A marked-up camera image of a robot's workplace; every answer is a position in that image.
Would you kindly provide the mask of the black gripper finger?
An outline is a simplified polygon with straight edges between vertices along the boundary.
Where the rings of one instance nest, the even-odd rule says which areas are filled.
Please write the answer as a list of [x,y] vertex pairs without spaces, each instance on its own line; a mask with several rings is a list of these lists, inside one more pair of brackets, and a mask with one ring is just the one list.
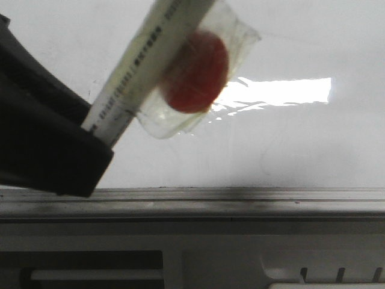
[[90,196],[112,149],[82,128],[90,104],[47,71],[1,17],[1,184]]

